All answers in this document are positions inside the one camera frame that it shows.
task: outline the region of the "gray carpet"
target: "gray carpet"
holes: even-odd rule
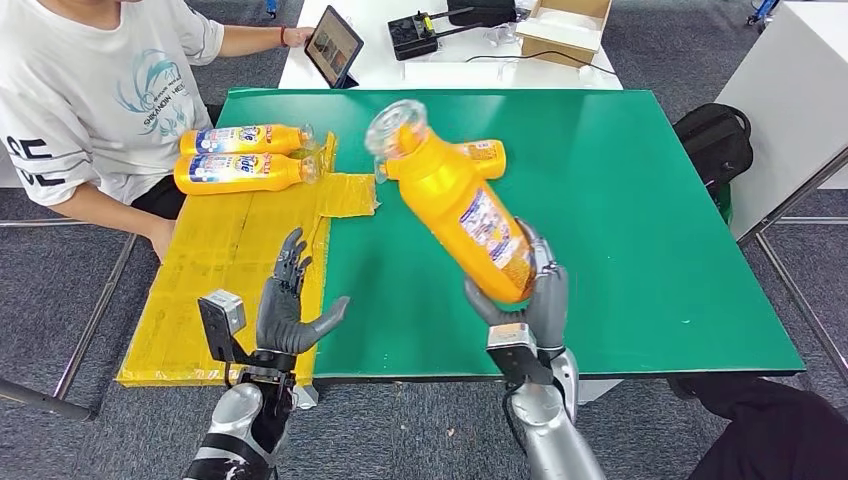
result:
[[[226,23],[293,24],[300,3],[280,19],[258,0],[190,0]],[[671,120],[715,98],[756,34],[737,0],[615,0],[604,45],[628,88],[654,90]],[[196,69],[207,103],[232,86],[273,87],[285,61],[278,50]],[[795,215],[846,215],[845,192],[820,192]],[[20,191],[0,190],[0,219],[51,215]],[[846,227],[786,227],[768,237],[840,346],[848,349],[844,285]],[[73,350],[125,236],[96,227],[0,230],[0,371],[50,389]],[[848,406],[848,387],[822,353],[778,277],[755,246],[744,251],[809,371],[779,379]],[[110,381],[144,305],[156,258],[139,240],[71,399],[99,405],[79,423],[0,401],[0,480],[173,479],[189,463],[223,389],[126,389]],[[491,383],[332,386],[318,408],[297,412],[282,459],[287,479],[528,478]],[[615,479],[684,478],[724,421],[671,395],[661,380],[628,380],[580,410],[578,426]]]

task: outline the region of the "blue object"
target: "blue object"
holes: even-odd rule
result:
[[[768,15],[775,5],[777,5],[778,1],[780,0],[763,0],[763,3],[761,3],[760,7],[754,11],[754,14],[748,17],[748,25],[753,25],[766,18],[766,15]]]

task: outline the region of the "green table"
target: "green table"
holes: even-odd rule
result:
[[[309,121],[339,137],[336,170],[370,172],[366,127],[415,98],[445,140],[496,138],[492,185],[570,274],[566,344],[581,378],[691,371],[789,374],[803,363],[650,92],[241,91],[220,125]],[[324,304],[352,302],[316,378],[494,376],[462,272],[400,198],[333,221]]]

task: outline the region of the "black router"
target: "black router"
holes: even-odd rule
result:
[[[436,33],[433,29],[432,20],[435,18],[459,15],[474,10],[474,7],[461,8],[450,12],[430,15],[419,11],[410,17],[403,17],[389,22],[389,35],[392,37],[392,47],[395,50],[395,58],[406,60],[433,53],[439,49],[438,39],[454,33],[464,32],[472,28],[482,27],[483,22],[454,28],[447,32]]]

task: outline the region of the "black glove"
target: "black glove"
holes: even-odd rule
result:
[[[260,350],[298,355],[312,348],[344,318],[350,297],[336,299],[328,312],[312,322],[300,321],[303,274],[312,257],[300,261],[306,242],[298,243],[303,229],[292,231],[283,242],[274,273],[262,287],[256,322],[256,346]]]

